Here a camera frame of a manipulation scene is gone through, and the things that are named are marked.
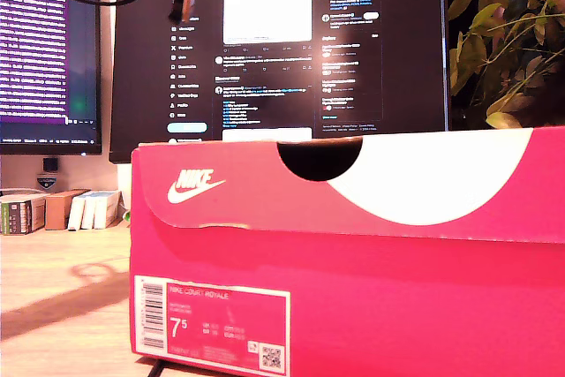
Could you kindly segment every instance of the computer monitor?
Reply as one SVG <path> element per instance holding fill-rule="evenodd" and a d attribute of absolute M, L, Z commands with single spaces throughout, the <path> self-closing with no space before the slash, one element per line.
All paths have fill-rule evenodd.
<path fill-rule="evenodd" d="M 141 142 L 448 129 L 446 0 L 171 0 L 117 9 L 110 160 Z"/>
<path fill-rule="evenodd" d="M 0 0 L 0 152 L 99 154 L 99 10 Z"/>

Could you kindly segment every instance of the size number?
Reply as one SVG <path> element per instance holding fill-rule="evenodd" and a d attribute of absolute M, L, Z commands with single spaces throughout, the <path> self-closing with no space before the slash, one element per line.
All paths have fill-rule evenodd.
<path fill-rule="evenodd" d="M 175 318 L 175 317 L 170 317 L 169 319 L 175 323 L 175 326 L 173 327 L 173 337 L 177 337 L 177 331 L 179 325 L 183 329 L 188 328 L 188 322 L 186 320 L 181 320 L 180 318 Z"/>

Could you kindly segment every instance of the barcode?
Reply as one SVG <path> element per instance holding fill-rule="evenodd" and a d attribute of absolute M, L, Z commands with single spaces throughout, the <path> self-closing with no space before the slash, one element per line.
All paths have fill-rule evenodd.
<path fill-rule="evenodd" d="M 163 287 L 160 284 L 143 283 L 143 344 L 152 348 L 164 348 Z"/>

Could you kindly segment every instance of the social media webpage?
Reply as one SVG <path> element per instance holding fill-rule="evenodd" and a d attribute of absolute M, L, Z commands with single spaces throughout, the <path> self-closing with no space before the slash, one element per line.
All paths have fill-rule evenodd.
<path fill-rule="evenodd" d="M 446 129 L 442 0 L 192 0 L 178 26 L 170 3 L 117 10 L 115 158 L 140 142 Z"/>

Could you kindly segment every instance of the houseplant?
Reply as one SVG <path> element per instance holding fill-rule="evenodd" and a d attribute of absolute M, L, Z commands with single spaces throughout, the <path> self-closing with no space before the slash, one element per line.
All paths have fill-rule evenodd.
<path fill-rule="evenodd" d="M 565 14 L 556 0 L 453 0 L 449 20 L 470 8 L 469 28 L 449 51 L 452 95 L 466 93 L 471 129 L 565 124 L 549 90 L 565 53 Z"/>

